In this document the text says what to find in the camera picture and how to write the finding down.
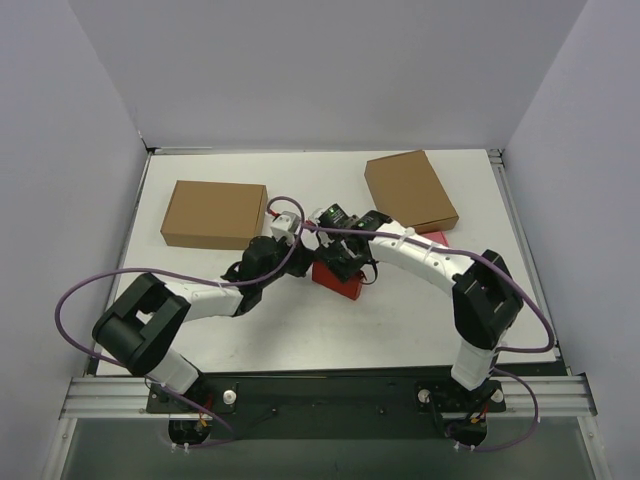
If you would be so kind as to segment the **red paper box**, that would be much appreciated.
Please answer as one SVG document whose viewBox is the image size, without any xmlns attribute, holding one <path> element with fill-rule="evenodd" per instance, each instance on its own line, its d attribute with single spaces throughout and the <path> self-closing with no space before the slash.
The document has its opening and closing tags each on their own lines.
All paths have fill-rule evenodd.
<svg viewBox="0 0 640 480">
<path fill-rule="evenodd" d="M 356 301 L 363 287 L 364 273 L 359 271 L 346 282 L 341 282 L 324 264 L 316 261 L 312 264 L 312 281 L 343 297 Z"/>
</svg>

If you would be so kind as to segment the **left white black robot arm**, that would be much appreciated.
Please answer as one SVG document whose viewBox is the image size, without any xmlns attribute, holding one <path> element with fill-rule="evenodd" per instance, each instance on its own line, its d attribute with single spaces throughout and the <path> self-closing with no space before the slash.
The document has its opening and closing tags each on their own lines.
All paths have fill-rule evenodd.
<svg viewBox="0 0 640 480">
<path fill-rule="evenodd" d="M 267 286 L 284 275 L 304 277 L 313 261 L 314 253 L 301 243 L 259 236 L 222 276 L 222 287 L 165 283 L 142 274 L 100 317 L 92 336 L 129 373 L 170 389 L 179 409 L 196 410 L 213 387 L 171 348 L 180 327 L 191 320 L 242 316 L 262 300 Z"/>
</svg>

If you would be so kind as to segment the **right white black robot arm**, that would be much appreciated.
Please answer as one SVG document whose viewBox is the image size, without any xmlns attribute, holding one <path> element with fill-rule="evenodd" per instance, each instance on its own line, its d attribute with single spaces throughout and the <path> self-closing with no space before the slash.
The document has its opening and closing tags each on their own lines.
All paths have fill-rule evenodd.
<svg viewBox="0 0 640 480">
<path fill-rule="evenodd" d="M 454 326 L 461 337 L 451 377 L 468 391 L 489 377 L 497 350 L 523 306 L 502 257 L 487 250 L 480 260 L 454 255 L 444 245 L 419 235 L 391 217 L 371 210 L 361 217 L 333 204 L 312 215 L 319 242 L 316 262 L 337 281 L 362 280 L 362 269 L 380 263 L 398 267 L 448 294 Z"/>
</svg>

